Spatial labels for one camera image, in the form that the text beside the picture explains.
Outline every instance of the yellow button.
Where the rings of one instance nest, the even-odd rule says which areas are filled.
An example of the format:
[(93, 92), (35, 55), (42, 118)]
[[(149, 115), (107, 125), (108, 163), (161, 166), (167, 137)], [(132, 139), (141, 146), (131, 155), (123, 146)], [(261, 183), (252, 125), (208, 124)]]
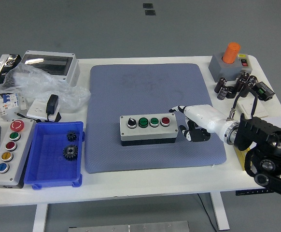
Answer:
[(4, 152), (1, 156), (1, 159), (4, 162), (9, 162), (13, 159), (13, 154), (11, 152)]

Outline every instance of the plastic bag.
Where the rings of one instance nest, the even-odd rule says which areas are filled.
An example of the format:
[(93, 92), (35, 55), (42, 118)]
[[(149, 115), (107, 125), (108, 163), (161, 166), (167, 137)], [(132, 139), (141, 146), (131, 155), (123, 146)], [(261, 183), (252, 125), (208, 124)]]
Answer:
[(19, 93), (26, 99), (48, 102), (50, 95), (59, 96), (60, 109), (75, 111), (86, 103), (91, 93), (88, 89), (56, 80), (49, 73), (33, 66), (19, 63), (10, 70), (0, 84), (0, 93)]

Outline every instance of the gray floor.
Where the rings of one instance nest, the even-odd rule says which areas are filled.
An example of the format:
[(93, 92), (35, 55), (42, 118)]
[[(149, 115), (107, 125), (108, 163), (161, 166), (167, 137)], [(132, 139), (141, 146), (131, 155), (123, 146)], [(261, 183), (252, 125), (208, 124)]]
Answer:
[[(156, 16), (145, 16), (145, 2)], [(26, 50), (77, 58), (211, 56), (229, 42), (258, 59), (281, 102), (281, 1), (0, 1), (0, 56)], [(209, 195), (201, 196), (215, 222)], [(230, 231), (281, 231), (280, 195), (222, 197)], [(0, 231), (31, 231), (34, 210), (0, 207)], [(191, 231), (212, 231), (196, 195), (54, 204), (46, 231), (175, 220), (188, 220)]]

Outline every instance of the white table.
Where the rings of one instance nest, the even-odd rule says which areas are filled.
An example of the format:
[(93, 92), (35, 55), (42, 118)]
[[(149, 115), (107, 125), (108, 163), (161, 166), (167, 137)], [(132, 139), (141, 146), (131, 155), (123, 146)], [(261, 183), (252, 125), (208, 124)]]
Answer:
[[(249, 56), (253, 75), (269, 87), (256, 58)], [(204, 77), (213, 107), (228, 115), (234, 99), (220, 101), (213, 91), (214, 83), (208, 69), (211, 57), (169, 57), (169, 58), (110, 58), (80, 59), (80, 86), (89, 88), (90, 69), (101, 64), (158, 64), (158, 63), (194, 63), (197, 64)], [(269, 116), (281, 116), (281, 104), (275, 95), (273, 99), (262, 102)], [(87, 106), (74, 114), (61, 113), (63, 122), (83, 121), (86, 123)], [(10, 123), (0, 118), (1, 133), (4, 136)], [(33, 190), (25, 185), (22, 189), (1, 189), (0, 206), (37, 204), (34, 231), (43, 231), (47, 214), (47, 204), (95, 201), (118, 198), (134, 198), (162, 195), (179, 195), (210, 192), (213, 200), (218, 226), (220, 230), (229, 229), (224, 211), (221, 191), (260, 188), (242, 169), (232, 146), (225, 145), (227, 160), (213, 167), (172, 168), (109, 172), (89, 174), (84, 168), (84, 151), (81, 173), (83, 184), (79, 188), (55, 187)]]

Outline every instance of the orange cap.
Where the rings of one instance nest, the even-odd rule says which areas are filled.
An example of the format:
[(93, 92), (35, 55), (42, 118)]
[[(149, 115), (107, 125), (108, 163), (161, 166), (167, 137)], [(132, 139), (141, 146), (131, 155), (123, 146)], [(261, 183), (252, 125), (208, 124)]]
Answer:
[(234, 42), (229, 43), (224, 53), (224, 56), (222, 57), (222, 60), (227, 64), (234, 63), (239, 50), (240, 50), (240, 45), (238, 43), (234, 43)]

